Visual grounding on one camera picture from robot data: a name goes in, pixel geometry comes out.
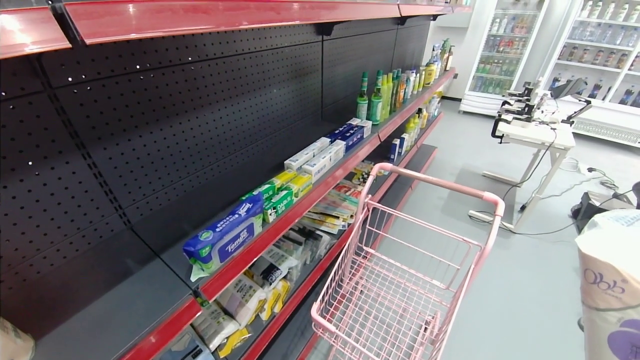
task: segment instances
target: pink shopping cart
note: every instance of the pink shopping cart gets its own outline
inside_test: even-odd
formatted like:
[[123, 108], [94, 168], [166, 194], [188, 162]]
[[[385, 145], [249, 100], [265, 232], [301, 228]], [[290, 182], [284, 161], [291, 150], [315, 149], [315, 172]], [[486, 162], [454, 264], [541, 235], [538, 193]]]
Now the pink shopping cart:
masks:
[[[367, 193], [380, 170], [493, 203], [486, 245], [372, 201]], [[355, 230], [311, 310], [314, 330], [332, 345], [329, 358], [440, 359], [460, 300], [491, 250], [503, 212], [504, 202], [492, 193], [377, 164], [360, 195]], [[396, 235], [407, 231], [419, 239]]]

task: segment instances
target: shelf bracket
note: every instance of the shelf bracket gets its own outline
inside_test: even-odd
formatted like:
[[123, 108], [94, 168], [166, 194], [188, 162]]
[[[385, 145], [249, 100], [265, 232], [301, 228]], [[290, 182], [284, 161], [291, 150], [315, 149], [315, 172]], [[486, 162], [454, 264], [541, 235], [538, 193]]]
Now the shelf bracket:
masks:
[[314, 26], [316, 27], [316, 34], [317, 35], [321, 35], [324, 37], [330, 37], [333, 34], [333, 28], [338, 25], [338, 24], [342, 24], [343, 22], [347, 22], [346, 21], [330, 21], [330, 22], [320, 22], [318, 24], [314, 24]]
[[398, 18], [398, 25], [400, 26], [404, 26], [406, 24], [406, 21], [411, 19], [412, 17], [416, 17], [418, 15], [411, 15], [411, 16], [400, 16]]

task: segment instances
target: green glass bottle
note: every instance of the green glass bottle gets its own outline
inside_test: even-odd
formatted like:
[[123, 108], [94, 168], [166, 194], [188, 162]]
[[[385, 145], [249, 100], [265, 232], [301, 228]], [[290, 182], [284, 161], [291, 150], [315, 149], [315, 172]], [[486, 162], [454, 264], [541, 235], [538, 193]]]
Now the green glass bottle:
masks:
[[376, 87], [371, 95], [371, 123], [378, 125], [382, 118], [382, 70], [376, 74]]
[[360, 93], [358, 94], [358, 108], [356, 110], [356, 118], [367, 120], [367, 107], [369, 105], [369, 97], [367, 96], [367, 83], [369, 79], [367, 72], [362, 73], [362, 84], [360, 85]]

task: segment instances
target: white table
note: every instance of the white table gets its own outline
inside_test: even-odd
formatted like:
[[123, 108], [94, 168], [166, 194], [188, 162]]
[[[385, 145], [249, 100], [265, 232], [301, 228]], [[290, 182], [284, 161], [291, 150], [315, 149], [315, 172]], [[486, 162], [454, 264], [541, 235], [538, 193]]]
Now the white table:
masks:
[[[548, 154], [551, 160], [551, 170], [549, 170], [545, 180], [542, 182], [542, 184], [540, 184], [540, 187], [533, 194], [527, 207], [524, 209], [524, 211], [522, 211], [522, 214], [520, 215], [520, 218], [518, 218], [518, 220], [515, 220], [513, 224], [509, 224], [504, 221], [502, 222], [503, 227], [506, 227], [513, 231], [518, 231], [520, 225], [527, 220], [538, 201], [540, 201], [540, 199], [542, 198], [542, 194], [545, 192], [545, 189], [547, 188], [549, 183], [551, 183], [551, 179], [553, 179], [554, 174], [560, 168], [560, 165], [565, 159], [567, 152], [569, 152], [569, 150], [571, 150], [571, 148], [575, 146], [575, 140], [573, 139], [571, 127], [568, 124], [553, 124], [551, 125], [551, 127], [547, 125], [531, 124], [529, 127], [520, 127], [501, 122], [498, 125], [496, 134], [504, 135], [504, 142], [515, 143], [518, 145], [524, 145], [537, 149], [533, 154], [531, 161], [529, 162], [529, 166], [527, 166], [527, 170], [525, 170], [524, 174], [522, 174], [520, 180], [510, 179], [508, 177], [500, 176], [491, 172], [482, 173], [483, 176], [501, 181], [511, 186], [521, 187], [522, 182], [529, 177], [529, 175], [533, 171], [533, 168], [538, 163], [540, 156], [545, 152], [545, 149], [547, 149], [547, 147], [549, 148]], [[469, 216], [479, 220], [493, 220], [493, 217], [479, 213], [477, 211], [469, 211]]]

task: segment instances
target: beverage refrigerator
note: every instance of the beverage refrigerator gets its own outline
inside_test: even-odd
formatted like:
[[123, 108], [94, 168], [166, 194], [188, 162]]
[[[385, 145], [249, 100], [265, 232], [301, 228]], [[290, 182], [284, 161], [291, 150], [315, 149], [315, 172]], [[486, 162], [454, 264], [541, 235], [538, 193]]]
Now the beverage refrigerator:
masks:
[[[581, 0], [558, 35], [542, 74], [545, 89], [582, 78], [588, 86], [581, 95], [593, 105], [573, 132], [640, 147], [640, 1]], [[583, 105], [557, 100], [562, 113]]]
[[520, 73], [529, 55], [546, 0], [498, 0], [488, 18], [484, 40], [474, 71], [460, 104], [460, 111], [495, 115], [507, 90], [520, 88]]

